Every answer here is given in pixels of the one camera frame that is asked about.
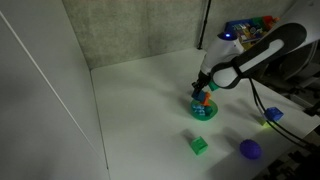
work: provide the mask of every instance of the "blue block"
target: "blue block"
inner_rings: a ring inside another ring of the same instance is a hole
[[[269,120],[279,121],[283,113],[276,107],[268,108],[264,114]]]
[[[204,91],[200,91],[199,94],[195,92],[193,92],[192,94],[192,98],[200,102],[203,102],[205,97],[206,97],[206,93]]]

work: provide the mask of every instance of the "white wall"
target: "white wall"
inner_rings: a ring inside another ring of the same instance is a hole
[[[105,159],[90,72],[61,0],[1,0],[0,10]]]
[[[92,149],[3,18],[0,84],[0,179],[109,179],[104,160]]]

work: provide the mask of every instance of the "white table surface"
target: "white table surface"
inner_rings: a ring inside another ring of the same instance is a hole
[[[219,111],[210,121],[191,116],[191,83],[204,55],[187,49],[93,70],[111,180],[251,179],[293,146],[255,120],[259,112],[247,80],[212,92]],[[280,123],[296,135],[319,125],[317,116],[255,84],[265,106],[284,112]],[[200,156],[188,143],[198,136],[209,145]],[[248,138],[261,145],[260,159],[245,159],[238,151]]]

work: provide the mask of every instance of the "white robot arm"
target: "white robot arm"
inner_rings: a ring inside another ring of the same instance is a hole
[[[282,19],[248,51],[232,34],[221,33],[208,48],[199,79],[193,83],[199,92],[212,80],[225,89],[235,87],[265,64],[320,39],[320,1],[297,0]]]

